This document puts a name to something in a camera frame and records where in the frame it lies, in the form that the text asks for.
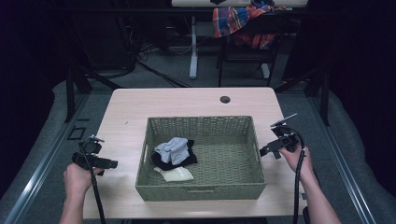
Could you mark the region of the aluminium floor rail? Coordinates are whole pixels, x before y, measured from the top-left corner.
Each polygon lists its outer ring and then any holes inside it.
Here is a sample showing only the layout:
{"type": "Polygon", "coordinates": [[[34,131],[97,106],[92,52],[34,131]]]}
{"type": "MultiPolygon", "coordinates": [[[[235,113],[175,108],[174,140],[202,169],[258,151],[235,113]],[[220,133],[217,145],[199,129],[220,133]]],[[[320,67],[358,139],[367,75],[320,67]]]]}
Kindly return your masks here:
{"type": "Polygon", "coordinates": [[[66,118],[66,98],[55,96],[49,116],[16,178],[0,200],[0,224],[57,224],[64,205],[63,172],[78,147],[68,135],[89,97],[79,95],[66,118]]]}
{"type": "Polygon", "coordinates": [[[330,147],[330,152],[332,154],[332,160],[335,163],[338,174],[343,180],[343,184],[346,188],[348,197],[355,207],[355,211],[357,212],[361,220],[361,224],[377,224],[373,213],[362,194],[360,186],[358,185],[356,179],[351,173],[351,170],[341,151],[341,148],[339,147],[339,144],[337,143],[333,135],[331,127],[325,124],[325,122],[321,118],[321,115],[319,114],[318,101],[315,98],[308,98],[307,101],[311,106],[311,109],[315,115],[317,123],[320,126],[320,129],[325,134],[325,139],[328,142],[328,146],[330,147]]]}

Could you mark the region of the black chair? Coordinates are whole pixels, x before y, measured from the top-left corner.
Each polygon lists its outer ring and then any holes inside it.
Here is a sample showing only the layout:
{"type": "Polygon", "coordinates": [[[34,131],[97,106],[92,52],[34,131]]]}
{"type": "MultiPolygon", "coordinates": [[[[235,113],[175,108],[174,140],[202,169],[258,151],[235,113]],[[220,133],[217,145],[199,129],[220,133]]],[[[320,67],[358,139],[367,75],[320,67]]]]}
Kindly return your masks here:
{"type": "Polygon", "coordinates": [[[232,35],[227,35],[221,40],[218,57],[218,87],[222,86],[223,79],[238,80],[242,78],[239,76],[232,77],[232,71],[223,73],[223,65],[225,63],[237,66],[239,69],[246,69],[251,74],[244,75],[247,80],[265,81],[266,86],[269,87],[273,77],[273,71],[276,64],[277,54],[281,39],[283,38],[289,26],[289,21],[280,15],[267,14],[260,15],[249,21],[241,30],[232,35]],[[236,38],[238,35],[247,37],[258,36],[259,40],[269,38],[270,41],[263,48],[253,47],[252,45],[242,44],[236,45],[231,43],[231,38],[236,38]]]}

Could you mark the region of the person's right hand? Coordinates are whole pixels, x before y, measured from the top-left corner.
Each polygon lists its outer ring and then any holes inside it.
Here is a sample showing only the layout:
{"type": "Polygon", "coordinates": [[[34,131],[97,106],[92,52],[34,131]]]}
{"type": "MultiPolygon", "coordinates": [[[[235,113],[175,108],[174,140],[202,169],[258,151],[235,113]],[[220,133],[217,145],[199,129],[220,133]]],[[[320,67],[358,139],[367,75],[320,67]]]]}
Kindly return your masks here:
{"type": "Polygon", "coordinates": [[[300,154],[304,152],[303,162],[300,171],[301,182],[304,184],[306,181],[311,181],[314,179],[315,175],[313,173],[312,162],[308,148],[302,148],[300,145],[298,145],[295,148],[294,152],[289,152],[285,148],[281,148],[279,152],[281,155],[284,156],[290,169],[293,172],[297,171],[297,165],[300,159],[300,154]]]}

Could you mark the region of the plaid orange blue cloth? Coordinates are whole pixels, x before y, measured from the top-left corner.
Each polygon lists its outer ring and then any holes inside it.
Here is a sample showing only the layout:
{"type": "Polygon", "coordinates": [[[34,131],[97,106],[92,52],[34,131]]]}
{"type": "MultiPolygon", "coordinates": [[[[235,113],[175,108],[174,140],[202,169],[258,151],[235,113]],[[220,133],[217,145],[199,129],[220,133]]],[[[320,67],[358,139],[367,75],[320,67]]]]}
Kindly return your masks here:
{"type": "Polygon", "coordinates": [[[243,28],[264,13],[284,9],[275,7],[273,0],[252,0],[248,7],[216,7],[212,13],[214,37],[226,37],[230,44],[240,47],[269,49],[279,34],[251,34],[243,28]]]}

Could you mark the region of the black metal stand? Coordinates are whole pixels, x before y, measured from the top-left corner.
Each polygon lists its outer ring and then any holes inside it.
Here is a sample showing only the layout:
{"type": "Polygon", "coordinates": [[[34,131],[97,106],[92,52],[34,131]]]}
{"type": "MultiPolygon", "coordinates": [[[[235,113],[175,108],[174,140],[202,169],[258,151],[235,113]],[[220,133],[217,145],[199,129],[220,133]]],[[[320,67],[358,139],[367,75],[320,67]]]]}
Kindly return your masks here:
{"type": "Polygon", "coordinates": [[[328,109],[330,96],[330,73],[326,68],[314,68],[311,71],[293,78],[291,81],[275,88],[275,92],[280,93],[286,91],[304,80],[308,80],[308,84],[304,89],[306,97],[315,97],[318,94],[318,91],[321,91],[319,114],[324,124],[329,126],[328,109]]]}
{"type": "Polygon", "coordinates": [[[69,122],[76,114],[75,88],[78,88],[78,90],[83,94],[90,94],[92,92],[92,85],[89,83],[88,77],[99,81],[112,90],[121,89],[120,85],[108,80],[105,77],[102,77],[87,67],[70,67],[65,78],[67,105],[67,114],[64,121],[65,123],[69,122]]]}

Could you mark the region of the white table leg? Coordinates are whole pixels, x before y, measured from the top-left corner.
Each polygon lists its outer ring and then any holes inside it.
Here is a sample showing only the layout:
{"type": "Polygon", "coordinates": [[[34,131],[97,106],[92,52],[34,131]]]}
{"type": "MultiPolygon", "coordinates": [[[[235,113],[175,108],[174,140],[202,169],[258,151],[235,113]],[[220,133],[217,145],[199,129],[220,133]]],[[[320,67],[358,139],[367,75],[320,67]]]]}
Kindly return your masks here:
{"type": "Polygon", "coordinates": [[[198,53],[197,53],[197,35],[196,35],[196,20],[191,18],[191,64],[190,64],[190,79],[197,78],[198,67],[198,53]]]}

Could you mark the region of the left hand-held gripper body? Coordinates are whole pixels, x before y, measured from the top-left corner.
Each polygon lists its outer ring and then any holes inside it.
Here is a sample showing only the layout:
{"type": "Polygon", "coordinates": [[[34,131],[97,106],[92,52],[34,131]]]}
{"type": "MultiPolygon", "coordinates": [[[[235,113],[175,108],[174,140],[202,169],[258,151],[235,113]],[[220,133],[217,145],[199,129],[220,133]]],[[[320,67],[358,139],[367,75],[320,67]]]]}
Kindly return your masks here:
{"type": "Polygon", "coordinates": [[[79,142],[78,146],[79,152],[72,155],[73,163],[85,170],[93,167],[105,168],[102,159],[96,156],[102,147],[96,138],[90,136],[87,140],[79,142]]]}

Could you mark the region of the person's left hand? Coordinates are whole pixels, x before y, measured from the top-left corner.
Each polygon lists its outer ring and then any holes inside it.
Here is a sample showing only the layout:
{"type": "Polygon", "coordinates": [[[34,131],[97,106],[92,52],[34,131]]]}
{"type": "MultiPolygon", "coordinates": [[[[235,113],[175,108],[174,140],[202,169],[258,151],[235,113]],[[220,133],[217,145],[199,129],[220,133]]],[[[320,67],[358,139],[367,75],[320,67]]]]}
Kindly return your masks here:
{"type": "Polygon", "coordinates": [[[75,163],[71,163],[64,171],[64,187],[68,197],[85,194],[92,185],[92,174],[75,163]]]}

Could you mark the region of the grey sock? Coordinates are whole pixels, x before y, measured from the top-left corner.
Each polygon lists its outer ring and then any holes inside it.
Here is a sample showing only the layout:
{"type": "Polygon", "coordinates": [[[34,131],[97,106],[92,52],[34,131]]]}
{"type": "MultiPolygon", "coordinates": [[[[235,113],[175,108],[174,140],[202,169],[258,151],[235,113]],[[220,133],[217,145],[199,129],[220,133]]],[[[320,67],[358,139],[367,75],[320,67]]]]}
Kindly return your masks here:
{"type": "Polygon", "coordinates": [[[187,138],[173,137],[168,142],[156,146],[154,150],[160,154],[162,162],[178,165],[190,156],[188,142],[187,138]]]}

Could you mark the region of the black cloth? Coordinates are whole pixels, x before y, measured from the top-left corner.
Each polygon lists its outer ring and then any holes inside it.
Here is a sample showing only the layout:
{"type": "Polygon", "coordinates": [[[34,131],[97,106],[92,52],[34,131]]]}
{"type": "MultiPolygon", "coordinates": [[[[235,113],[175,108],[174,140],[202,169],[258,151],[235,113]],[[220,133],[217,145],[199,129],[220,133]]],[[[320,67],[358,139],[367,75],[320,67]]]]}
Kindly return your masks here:
{"type": "Polygon", "coordinates": [[[162,170],[165,170],[165,171],[169,171],[169,170],[175,169],[177,167],[182,167],[182,166],[187,166],[187,165],[191,165],[191,164],[197,163],[198,162],[197,157],[195,156],[195,154],[192,151],[192,147],[194,145],[194,141],[190,140],[190,139],[188,139],[188,140],[189,140],[189,142],[188,142],[188,148],[189,148],[188,151],[190,153],[190,156],[186,160],[184,160],[182,163],[180,163],[178,165],[173,165],[171,162],[168,162],[168,163],[162,162],[160,154],[157,153],[155,150],[151,154],[152,162],[156,166],[160,167],[162,170]]]}

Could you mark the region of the green woven basket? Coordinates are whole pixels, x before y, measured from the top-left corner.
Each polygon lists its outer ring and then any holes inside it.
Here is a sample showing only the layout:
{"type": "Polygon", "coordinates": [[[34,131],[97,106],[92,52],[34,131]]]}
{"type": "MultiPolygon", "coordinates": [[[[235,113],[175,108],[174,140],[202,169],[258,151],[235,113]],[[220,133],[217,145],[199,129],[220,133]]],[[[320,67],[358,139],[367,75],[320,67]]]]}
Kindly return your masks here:
{"type": "Polygon", "coordinates": [[[149,118],[135,188],[145,201],[256,200],[266,186],[253,118],[149,118]],[[193,142],[192,179],[167,182],[152,159],[174,137],[193,142]]]}

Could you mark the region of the cream sock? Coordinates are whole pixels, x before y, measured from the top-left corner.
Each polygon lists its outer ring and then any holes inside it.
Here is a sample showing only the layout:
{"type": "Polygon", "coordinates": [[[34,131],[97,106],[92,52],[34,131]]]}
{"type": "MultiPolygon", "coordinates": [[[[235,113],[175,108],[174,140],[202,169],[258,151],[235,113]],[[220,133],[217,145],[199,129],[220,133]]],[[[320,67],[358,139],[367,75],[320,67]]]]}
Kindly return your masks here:
{"type": "Polygon", "coordinates": [[[160,167],[155,167],[154,171],[162,175],[166,182],[182,182],[193,180],[193,175],[184,167],[177,167],[175,169],[165,171],[160,167]]]}

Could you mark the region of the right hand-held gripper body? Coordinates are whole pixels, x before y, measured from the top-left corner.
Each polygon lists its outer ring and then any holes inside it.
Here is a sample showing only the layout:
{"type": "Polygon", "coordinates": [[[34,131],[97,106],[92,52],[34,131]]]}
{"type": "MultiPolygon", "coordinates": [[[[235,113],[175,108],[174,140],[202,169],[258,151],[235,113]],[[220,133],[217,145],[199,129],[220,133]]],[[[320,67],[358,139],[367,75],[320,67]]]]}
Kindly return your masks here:
{"type": "Polygon", "coordinates": [[[297,149],[298,145],[300,145],[301,148],[304,148],[303,137],[287,125],[287,120],[296,116],[297,114],[294,113],[271,125],[271,130],[281,142],[281,146],[291,153],[297,149]]]}

